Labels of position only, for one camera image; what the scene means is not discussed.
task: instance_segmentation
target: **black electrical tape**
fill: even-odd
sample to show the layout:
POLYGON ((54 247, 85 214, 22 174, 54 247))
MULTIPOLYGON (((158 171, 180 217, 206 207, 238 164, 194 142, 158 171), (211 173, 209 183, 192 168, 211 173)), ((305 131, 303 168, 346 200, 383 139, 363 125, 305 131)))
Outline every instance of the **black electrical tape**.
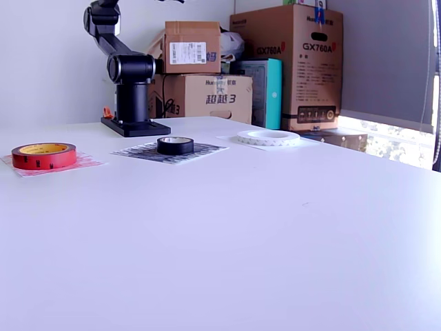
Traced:
POLYGON ((194 140, 182 137, 165 137, 158 139, 158 153, 164 155, 182 155, 194 152, 194 140))

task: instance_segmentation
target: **window blind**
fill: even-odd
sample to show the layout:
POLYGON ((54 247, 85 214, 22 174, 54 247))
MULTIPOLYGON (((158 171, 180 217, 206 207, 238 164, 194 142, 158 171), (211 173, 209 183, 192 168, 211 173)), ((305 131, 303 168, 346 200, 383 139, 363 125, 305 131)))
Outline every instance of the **window blind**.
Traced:
POLYGON ((344 17, 342 115, 432 133, 431 0, 329 0, 328 7, 344 17))

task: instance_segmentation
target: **double-sided tape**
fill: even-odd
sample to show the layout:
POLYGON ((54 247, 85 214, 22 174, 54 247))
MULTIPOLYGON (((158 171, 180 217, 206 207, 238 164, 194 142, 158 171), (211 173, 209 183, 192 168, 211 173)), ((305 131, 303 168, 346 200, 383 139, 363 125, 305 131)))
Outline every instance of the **double-sided tape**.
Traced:
POLYGON ((76 162, 76 147, 69 143, 38 143, 12 150, 12 164, 24 170, 64 168, 76 162))
POLYGON ((182 155, 194 152, 194 140, 184 137, 165 137, 158 139, 158 153, 182 155))
POLYGON ((300 141, 300 136, 293 132, 277 130, 251 130, 237 134, 240 143, 253 146, 294 146, 300 141))

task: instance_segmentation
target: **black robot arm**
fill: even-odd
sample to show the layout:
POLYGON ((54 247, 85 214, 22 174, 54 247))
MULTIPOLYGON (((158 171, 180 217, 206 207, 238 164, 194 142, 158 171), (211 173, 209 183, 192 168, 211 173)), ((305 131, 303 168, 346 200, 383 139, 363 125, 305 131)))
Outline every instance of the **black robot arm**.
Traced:
POLYGON ((125 137, 168 134, 169 128, 150 121, 147 109, 147 85, 162 62, 132 51, 116 37, 120 16, 118 0, 96 0, 84 12, 84 28, 108 56, 107 71, 116 84, 115 117, 101 121, 125 137))

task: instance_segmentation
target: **cardboard box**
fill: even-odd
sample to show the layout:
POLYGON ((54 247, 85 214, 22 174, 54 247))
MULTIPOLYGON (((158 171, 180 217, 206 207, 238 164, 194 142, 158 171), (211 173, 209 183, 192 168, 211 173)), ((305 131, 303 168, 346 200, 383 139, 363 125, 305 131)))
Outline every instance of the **cardboard box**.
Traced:
POLYGON ((156 75, 149 86, 150 118, 215 116, 251 124, 253 80, 234 75, 156 75))
POLYGON ((283 61, 283 130, 337 127, 342 14, 325 10, 325 24, 320 25, 313 7, 279 6, 232 15, 230 30, 244 38, 246 56, 283 61))
POLYGON ((221 72, 219 22, 165 22, 163 49, 165 73, 221 72))
POLYGON ((284 5, 306 5, 326 9, 326 0, 283 0, 284 5))

